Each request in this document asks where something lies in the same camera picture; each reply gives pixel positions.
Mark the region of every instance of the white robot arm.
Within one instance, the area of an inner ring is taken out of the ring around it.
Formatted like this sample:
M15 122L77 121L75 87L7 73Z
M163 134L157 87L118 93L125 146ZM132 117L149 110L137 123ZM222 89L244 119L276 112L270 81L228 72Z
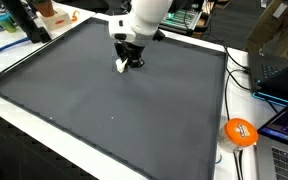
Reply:
M113 16L109 21L111 38L118 40L115 48L120 59L117 69L123 72L129 66L142 67L141 54L152 39L161 40L160 22L168 12L174 12L191 0L132 0L131 11L126 15Z

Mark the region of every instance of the gray mat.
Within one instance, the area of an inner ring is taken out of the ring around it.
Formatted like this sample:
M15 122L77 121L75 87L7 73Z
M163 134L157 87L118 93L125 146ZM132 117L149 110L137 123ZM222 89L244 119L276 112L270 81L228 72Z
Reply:
M90 20L3 74L0 96L148 178L212 179L224 54L152 41L119 74L113 43Z

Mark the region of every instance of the paper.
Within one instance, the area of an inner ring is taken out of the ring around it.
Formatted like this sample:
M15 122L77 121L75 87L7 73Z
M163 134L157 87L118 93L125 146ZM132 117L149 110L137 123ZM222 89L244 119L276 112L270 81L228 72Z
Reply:
M276 9L275 13L273 14L274 17L279 18L287 8L287 4L282 3L280 6Z

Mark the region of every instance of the laptop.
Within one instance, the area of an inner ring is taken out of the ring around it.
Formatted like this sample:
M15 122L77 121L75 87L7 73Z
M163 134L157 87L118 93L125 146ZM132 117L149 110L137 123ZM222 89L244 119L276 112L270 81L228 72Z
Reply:
M253 97L288 105L288 60L258 53L250 53L248 59Z
M258 133L256 151L260 180L288 180L288 106Z

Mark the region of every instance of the laptop keyboard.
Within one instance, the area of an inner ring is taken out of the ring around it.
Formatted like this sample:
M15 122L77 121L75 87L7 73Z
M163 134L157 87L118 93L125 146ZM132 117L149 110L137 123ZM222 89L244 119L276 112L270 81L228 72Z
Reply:
M277 180L288 180L288 153L272 148Z
M262 70L263 70L264 79L267 79L270 76L273 76L281 71L281 69L274 68L265 64L262 64Z

